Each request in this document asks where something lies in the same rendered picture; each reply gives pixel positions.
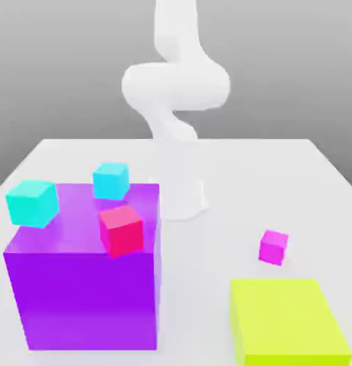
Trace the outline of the small magenta cube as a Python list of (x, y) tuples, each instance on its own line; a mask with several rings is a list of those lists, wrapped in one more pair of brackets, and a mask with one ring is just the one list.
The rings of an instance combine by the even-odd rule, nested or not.
[(260, 241), (258, 259), (281, 266), (288, 243), (288, 235), (273, 230), (266, 230)]

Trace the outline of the small red cube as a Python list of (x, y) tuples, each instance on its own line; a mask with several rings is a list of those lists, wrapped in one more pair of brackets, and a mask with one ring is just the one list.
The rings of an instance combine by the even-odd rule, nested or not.
[(142, 251), (143, 221), (130, 205), (99, 212), (100, 239), (110, 257)]

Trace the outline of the large purple box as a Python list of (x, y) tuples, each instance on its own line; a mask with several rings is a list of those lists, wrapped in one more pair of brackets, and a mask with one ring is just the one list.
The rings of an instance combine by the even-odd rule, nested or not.
[(45, 228), (20, 227), (4, 260), (32, 350), (153, 350), (161, 254), (159, 187), (132, 184), (124, 198), (144, 222), (144, 248), (112, 258), (98, 214), (118, 206), (90, 184), (58, 184), (59, 213)]

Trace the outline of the large yellow-green box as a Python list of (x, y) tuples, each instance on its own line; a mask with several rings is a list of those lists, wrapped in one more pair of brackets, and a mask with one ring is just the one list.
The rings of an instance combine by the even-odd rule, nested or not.
[(350, 366), (352, 352), (313, 279), (233, 279), (237, 366)]

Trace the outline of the small sky-blue cube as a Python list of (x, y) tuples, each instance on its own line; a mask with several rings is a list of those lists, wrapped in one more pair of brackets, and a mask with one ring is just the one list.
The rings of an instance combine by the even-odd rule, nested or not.
[(92, 174), (97, 199), (122, 200), (129, 190), (128, 164), (102, 162)]

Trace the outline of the small turquoise cube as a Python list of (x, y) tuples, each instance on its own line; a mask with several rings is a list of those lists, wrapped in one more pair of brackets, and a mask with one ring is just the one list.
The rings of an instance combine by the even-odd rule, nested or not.
[(25, 179), (6, 194), (11, 223), (45, 228), (59, 213), (57, 188), (53, 182)]

